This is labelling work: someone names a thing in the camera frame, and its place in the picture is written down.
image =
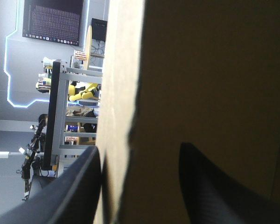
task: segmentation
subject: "gray wall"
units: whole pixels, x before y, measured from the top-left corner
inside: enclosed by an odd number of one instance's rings
[[[0,151],[17,152],[31,140],[32,133],[0,132]],[[22,203],[24,181],[16,170],[21,168],[24,156],[14,155],[0,159],[0,214]]]
[[[35,89],[37,75],[43,72],[41,60],[47,56],[69,61],[74,49],[69,45],[22,37],[24,0],[18,1],[19,11],[16,16],[17,1],[0,0],[0,119],[35,121],[41,113],[47,112],[48,103],[36,102],[25,109],[13,108],[7,102],[7,75],[3,72],[5,37],[15,30],[17,17],[18,31],[8,38],[6,53],[7,71],[11,74],[10,99],[17,105],[27,105],[37,98],[48,99],[48,94],[41,94]],[[86,16],[86,6],[85,0],[83,18]],[[88,19],[82,21],[81,36],[84,36],[86,21],[90,23],[92,17],[107,20],[107,12],[108,0],[91,0]]]
[[[108,5],[109,0],[91,0],[88,22],[92,18],[107,20]],[[13,108],[7,102],[7,76],[3,72],[5,36],[14,30],[15,14],[16,0],[0,0],[0,119],[36,121],[41,113],[47,112],[48,103],[34,103],[28,109],[23,109]],[[40,61],[44,56],[68,60],[73,54],[73,48],[23,38],[21,25],[18,33],[10,37],[8,44],[8,69],[13,75],[11,99],[18,104],[27,104],[35,98],[49,98],[35,90],[37,74],[42,72]],[[19,147],[25,147],[29,143],[32,135],[0,131],[0,151],[17,152]],[[0,159],[0,214],[22,203],[23,180],[15,171],[21,168],[23,160],[22,156]]]

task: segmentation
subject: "black object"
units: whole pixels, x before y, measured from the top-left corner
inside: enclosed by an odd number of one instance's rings
[[[88,224],[101,187],[98,148],[88,147],[63,175],[37,195],[0,216],[0,224]]]
[[[83,0],[25,0],[23,37],[79,45]]]
[[[53,144],[53,135],[54,135],[54,124],[55,124],[55,115],[56,115],[56,105],[57,105],[57,95],[58,95],[58,86],[59,86],[59,74],[60,74],[60,60],[53,62],[52,69],[52,79],[51,79],[51,94],[49,102],[49,111],[48,111],[48,123],[46,131],[46,141],[45,141],[45,150],[43,155],[42,170],[51,170],[51,155],[52,155],[52,144]]]
[[[106,41],[107,21],[92,19],[92,38],[98,41]]]
[[[24,180],[24,192],[25,194],[27,192],[29,192],[30,190],[30,186],[29,186],[29,179],[30,179],[30,168],[31,168],[31,164],[33,162],[35,162],[35,154],[38,152],[39,149],[39,142],[43,141],[43,133],[42,130],[43,128],[46,126],[46,120],[45,119],[41,119],[38,126],[37,126],[37,130],[31,140],[31,143],[28,144],[28,149],[27,151],[25,151],[24,155],[25,155],[25,160],[21,166],[21,178]],[[27,200],[28,199],[28,194],[25,195],[23,200]]]
[[[192,224],[280,224],[280,206],[242,186],[191,143],[179,157],[182,195]]]

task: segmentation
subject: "monitor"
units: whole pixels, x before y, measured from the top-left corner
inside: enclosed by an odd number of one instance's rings
[[[79,45],[83,0],[25,0],[23,37]]]

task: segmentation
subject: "metal shelf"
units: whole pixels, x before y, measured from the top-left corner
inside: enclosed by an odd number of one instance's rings
[[[97,118],[86,118],[86,117],[72,117],[72,116],[66,116],[65,122],[71,122],[71,123],[86,123],[86,124],[97,124],[98,119]]]
[[[64,132],[65,137],[82,137],[82,138],[95,138],[97,136],[96,133],[88,133],[88,132]]]

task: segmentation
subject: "yellow robot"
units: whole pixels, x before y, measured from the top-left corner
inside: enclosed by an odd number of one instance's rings
[[[98,84],[88,83],[84,87],[76,88],[74,85],[69,85],[69,100],[71,102],[79,99],[89,99],[95,96],[98,91]]]

